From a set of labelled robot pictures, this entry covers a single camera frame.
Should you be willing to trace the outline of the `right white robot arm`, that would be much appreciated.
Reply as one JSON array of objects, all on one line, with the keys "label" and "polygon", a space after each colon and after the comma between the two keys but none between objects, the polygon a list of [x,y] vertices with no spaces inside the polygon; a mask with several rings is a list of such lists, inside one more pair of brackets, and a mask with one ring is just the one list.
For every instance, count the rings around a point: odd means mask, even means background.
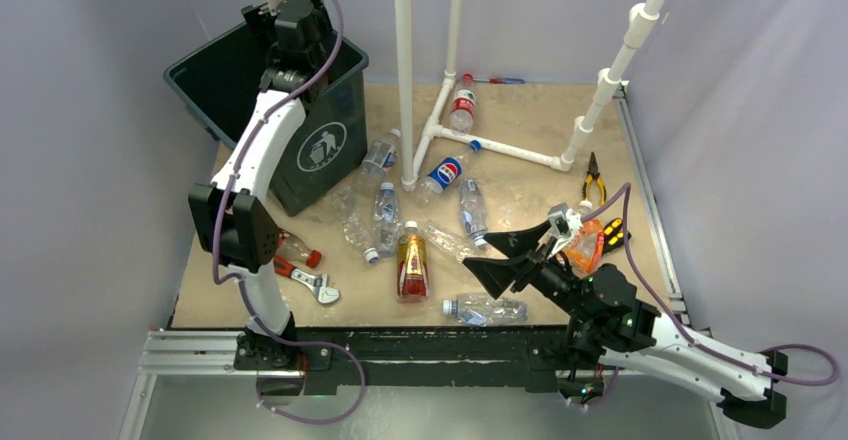
[{"label": "right white robot arm", "polygon": [[775,389],[788,359],[727,346],[638,299],[636,287],[613,264],[578,277],[562,250],[574,231],[564,221],[488,233],[502,258],[468,257],[463,265],[499,298],[531,286],[566,313],[562,340],[542,356],[569,370],[604,365],[635,370],[702,395],[731,420],[770,429],[785,420],[788,400]]}]

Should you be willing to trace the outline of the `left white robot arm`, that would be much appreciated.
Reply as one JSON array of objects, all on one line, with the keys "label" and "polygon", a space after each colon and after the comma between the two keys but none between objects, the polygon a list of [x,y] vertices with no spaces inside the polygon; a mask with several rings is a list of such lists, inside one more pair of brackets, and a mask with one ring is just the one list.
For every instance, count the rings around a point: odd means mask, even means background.
[{"label": "left white robot arm", "polygon": [[212,256],[213,282],[234,283],[248,311],[237,364],[284,369],[302,355],[274,270],[279,229],[267,195],[289,142],[328,87],[341,40],[323,0],[268,0],[265,9],[249,8],[246,21],[271,41],[253,112],[224,166],[193,185],[188,201],[200,245]]}]

